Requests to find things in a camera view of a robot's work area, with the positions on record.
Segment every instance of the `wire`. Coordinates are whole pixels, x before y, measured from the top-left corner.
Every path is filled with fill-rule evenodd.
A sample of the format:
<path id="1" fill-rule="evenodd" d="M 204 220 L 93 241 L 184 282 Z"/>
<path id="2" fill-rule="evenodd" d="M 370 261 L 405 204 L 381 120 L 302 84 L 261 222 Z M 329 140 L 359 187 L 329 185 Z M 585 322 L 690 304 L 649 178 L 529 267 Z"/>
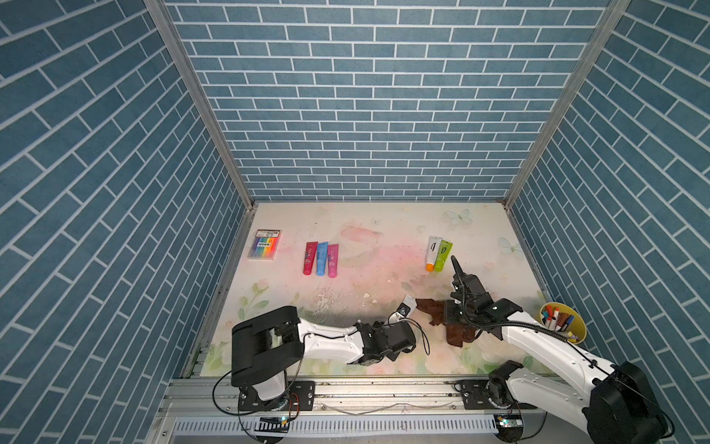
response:
<path id="1" fill-rule="evenodd" d="M 673 435 L 675 434 L 675 423 L 674 423 L 673 420 L 670 418 L 670 416 L 668 416 L 668 413 L 665 413 L 663 410 L 661 410 L 661 413 L 663 413 L 663 416 L 666 417 L 666 419 L 668 420 L 668 422 L 670 423 L 670 426 L 671 426 L 671 431 L 670 431 L 670 433 L 668 433 L 667 435 L 661 436 L 661 439 L 670 438 L 671 436 L 673 436 Z"/>
<path id="2" fill-rule="evenodd" d="M 259 412 L 261 412 L 261 411 L 267 411 L 271 406 L 273 406 L 274 404 L 276 404 L 277 401 L 279 401 L 279 399 L 281 398 L 281 396 L 283 396 L 283 395 L 285 395 L 285 394 L 287 394 L 287 393 L 289 392 L 289 390 L 291 389 L 291 386 L 293 385 L 293 383 L 296 382 L 296 378 L 298 377 L 298 373 L 299 373 L 300 370 L 301 370 L 301 364 L 302 364 L 302 363 L 303 363 L 303 358 L 301 358 L 301 360 L 298 362 L 298 368 L 296 369 L 296 374 L 293 375 L 293 379 L 291 380 L 291 383 L 288 384 L 288 386 L 286 387 L 286 389 L 285 389 L 284 391 L 282 391 L 280 395 L 278 395 L 277 397 L 275 397 L 274 399 L 272 399 L 271 401 L 269 401 L 268 404 L 264 404 L 259 410 L 250 411 L 250 412 L 244 412 L 244 413 L 239 413 L 239 409 L 237 409 L 237 413 L 232 413 L 231 411 L 224 410 L 222 407 L 220 407 L 220 406 L 217 404 L 217 400 L 216 400 L 215 397 L 214 397 L 214 391 L 217 390 L 217 386 L 219 385 L 219 383 L 222 382 L 222 380 L 223 380 L 228 374 L 231 374 L 231 370 L 229 370 L 227 373 L 223 374 L 222 377 L 219 378 L 219 379 L 217 380 L 217 382 L 214 384 L 214 386 L 212 387 L 212 403 L 213 403 L 214 406 L 217 408 L 217 410 L 221 411 L 221 412 L 224 413 L 225 415 L 230 415 L 230 416 L 247 416 L 247 415 L 251 415 L 251 414 L 253 414 L 253 413 L 259 413 Z"/>
<path id="3" fill-rule="evenodd" d="M 423 409 L 426 409 L 426 410 L 433 410 L 433 409 L 436 409 L 436 408 L 447 407 L 447 406 L 450 406 L 451 404 L 453 404 L 453 402 L 449 402 L 449 403 L 446 403 L 446 404 L 442 404 L 441 406 L 415 406 L 414 404 L 409 404 L 408 402 L 398 402 L 398 403 L 396 403 L 396 404 L 391 404 L 391 405 L 386 406 L 386 407 L 380 407 L 380 408 L 375 408 L 375 409 L 373 409 L 373 410 L 358 411 L 358 412 L 340 410 L 340 409 L 337 408 L 337 407 L 326 406 L 325 404 L 322 404 L 322 405 L 323 405 L 323 407 L 325 407 L 325 408 L 329 408 L 330 410 L 334 410 L 334 411 L 339 412 L 339 413 L 344 413 L 344 414 L 346 414 L 346 415 L 362 416 L 362 415 L 366 415 L 366 414 L 368 414 L 368 413 L 375 413 L 375 412 L 378 412 L 378 411 L 387 410 L 387 409 L 389 409 L 389 408 L 393 408 L 393 407 L 396 407 L 396 406 L 409 406 L 409 407 L 414 407 L 414 408 L 423 408 Z"/>
<path id="4" fill-rule="evenodd" d="M 321 335 L 321 334 L 319 334 L 319 333 L 312 333 L 312 332 L 311 332 L 311 333 L 306 333 L 304 336 L 308 336 L 308 335 L 320 336 L 320 337 L 324 337 L 324 338 L 326 338 L 326 339 L 343 339 L 344 337 L 350 336 L 350 335 L 342 335 L 342 336 L 331 337 L 331 336 Z"/>
<path id="5" fill-rule="evenodd" d="M 520 420 L 523 422 L 523 426 L 524 426 L 525 420 L 523 420 L 523 411 L 520 410 L 520 403 L 518 403 L 517 401 L 515 403 L 518 405 L 518 411 L 520 412 Z M 533 433 L 530 436 L 526 436 L 524 438 L 521 438 L 521 439 L 517 440 L 516 442 L 524 441 L 526 439 L 531 439 L 531 438 L 534 438 L 535 436 L 539 435 L 540 432 L 542 431 L 542 428 L 545 427 L 545 421 L 547 421 L 547 412 L 545 412 L 545 416 L 542 417 L 542 424 L 540 424 L 540 428 L 538 428 L 537 432 Z"/>
<path id="6" fill-rule="evenodd" d="M 252 435 L 251 433 L 249 433 L 246 427 L 244 427 L 244 424 L 241 422 L 241 414 L 239 414 L 239 401 L 237 401 L 236 403 L 236 418 L 239 421 L 239 427 L 246 433 L 248 437 L 255 440 L 257 443 L 266 444 L 266 439 L 264 439 L 264 441 L 262 442 L 261 440 L 259 440 L 259 438 L 256 437 L 256 435 Z M 254 430 L 256 430 L 256 421 L 254 421 Z"/>
<path id="7" fill-rule="evenodd" d="M 291 395 L 288 394 L 288 420 L 287 422 L 291 421 L 291 409 L 293 408 L 293 401 L 291 401 Z"/>
<path id="8" fill-rule="evenodd" d="M 393 312 L 390 313 L 390 315 L 387 317 L 387 325 L 392 325 L 392 324 L 390 324 L 390 318 L 391 318 L 392 315 L 395 314 L 395 313 L 397 313 L 397 311 L 393 311 Z M 429 337 L 427 336 L 426 333 L 424 333 L 424 329 L 422 328 L 421 324 L 419 324 L 416 320 L 413 320 L 412 318 L 401 318 L 401 319 L 400 319 L 399 321 L 397 321 L 397 322 L 402 322 L 402 321 L 405 321 L 405 322 L 408 322 L 408 323 L 414 323 L 414 324 L 416 325 L 416 327 L 419 329 L 420 333 L 422 333 L 422 347 L 424 347 L 424 353 L 426 353 L 426 355 L 429 356 L 429 354 L 430 354 L 431 351 L 432 351 L 432 348 L 431 348 L 431 346 L 430 346 L 430 344 L 429 344 Z"/>
<path id="9" fill-rule="evenodd" d="M 298 400 L 298 395 L 295 393 L 291 393 L 291 394 L 296 397 L 296 416 L 294 416 L 293 419 L 290 419 L 288 422 L 296 421 L 296 418 L 298 418 L 298 414 L 301 413 L 301 401 Z"/>
<path id="10" fill-rule="evenodd" d="M 429 356 L 429 354 L 432 351 L 432 348 L 431 348 L 431 345 L 429 344 L 429 338 L 427 337 L 427 334 L 424 333 L 424 329 L 422 328 L 421 324 L 419 324 L 417 321 L 410 319 L 410 318 L 403 318 L 402 320 L 407 323 L 414 323 L 414 325 L 417 326 L 417 328 L 419 329 L 419 332 L 422 334 L 422 346 L 424 347 L 424 353 L 426 353 L 426 355 Z"/>

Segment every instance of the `metal bracket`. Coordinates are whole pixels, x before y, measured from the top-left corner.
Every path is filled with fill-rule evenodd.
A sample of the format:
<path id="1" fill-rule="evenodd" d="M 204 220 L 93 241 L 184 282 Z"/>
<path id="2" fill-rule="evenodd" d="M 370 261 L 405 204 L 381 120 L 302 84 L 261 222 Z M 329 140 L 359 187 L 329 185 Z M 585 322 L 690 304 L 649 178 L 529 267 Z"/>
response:
<path id="1" fill-rule="evenodd" d="M 257 396 L 256 390 L 253 387 L 246 387 L 241 390 L 239 396 L 239 411 L 258 411 L 271 401 L 264 402 Z M 301 411 L 313 410 L 313 398 L 315 396 L 315 382 L 313 381 L 296 381 L 289 389 L 288 396 L 295 394 L 298 398 Z M 284 403 L 277 405 L 276 408 L 270 411 L 288 411 L 288 396 L 284 396 Z"/>
<path id="2" fill-rule="evenodd" d="M 461 394 L 461 399 L 464 400 L 464 408 L 466 410 L 500 408 L 491 401 L 491 395 L 487 389 L 488 382 L 488 379 L 462 379 L 454 382 L 454 389 Z M 520 410 L 535 409 L 537 409 L 537 407 L 533 405 L 524 402 L 520 403 Z"/>

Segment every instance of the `brown cloth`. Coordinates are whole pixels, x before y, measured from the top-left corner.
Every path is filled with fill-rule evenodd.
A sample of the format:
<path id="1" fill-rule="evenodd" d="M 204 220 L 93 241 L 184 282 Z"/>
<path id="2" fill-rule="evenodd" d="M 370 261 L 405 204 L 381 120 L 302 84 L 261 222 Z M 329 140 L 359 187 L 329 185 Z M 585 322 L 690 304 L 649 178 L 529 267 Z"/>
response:
<path id="1" fill-rule="evenodd" d="M 417 309 L 432 317 L 430 325 L 444 323 L 444 301 L 433 299 L 417 299 Z M 467 325 L 447 325 L 446 342 L 454 347 L 463 347 L 464 342 L 473 342 L 476 339 L 476 328 Z"/>

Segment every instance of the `red paint tube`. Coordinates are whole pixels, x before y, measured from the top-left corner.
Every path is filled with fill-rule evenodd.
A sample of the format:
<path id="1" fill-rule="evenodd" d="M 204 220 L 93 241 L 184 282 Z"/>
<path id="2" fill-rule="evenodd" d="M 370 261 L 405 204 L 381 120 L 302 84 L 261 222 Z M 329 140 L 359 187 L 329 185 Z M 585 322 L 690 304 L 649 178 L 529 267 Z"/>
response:
<path id="1" fill-rule="evenodd" d="M 328 277 L 338 276 L 338 244 L 328 244 Z"/>
<path id="2" fill-rule="evenodd" d="M 318 247 L 318 242 L 306 243 L 306 255 L 303 258 L 303 274 L 306 276 L 313 270 L 313 261 L 315 260 L 315 249 Z"/>

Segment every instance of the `yellow cup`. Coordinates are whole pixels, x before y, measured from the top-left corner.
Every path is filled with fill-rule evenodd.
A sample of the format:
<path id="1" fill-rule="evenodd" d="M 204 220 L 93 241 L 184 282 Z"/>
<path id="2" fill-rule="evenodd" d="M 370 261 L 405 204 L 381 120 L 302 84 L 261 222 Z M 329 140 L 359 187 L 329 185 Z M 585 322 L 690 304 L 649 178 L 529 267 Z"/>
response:
<path id="1" fill-rule="evenodd" d="M 559 310 L 560 313 L 567 313 L 572 316 L 574 316 L 574 319 L 571 324 L 569 324 L 569 327 L 567 328 L 567 332 L 572 332 L 573 335 L 577 336 L 579 340 L 575 342 L 574 344 L 580 344 L 582 341 L 584 341 L 584 338 L 586 338 L 586 325 L 584 324 L 584 321 L 582 320 L 581 316 L 579 315 L 578 312 L 574 311 L 574 309 L 568 305 L 565 305 L 563 303 L 559 302 L 548 302 L 542 306 L 540 309 L 540 312 L 537 314 L 537 319 L 542 323 L 545 324 L 542 321 L 542 312 L 547 309 L 547 307 L 552 307 L 552 310 L 554 311 L 555 308 Z"/>

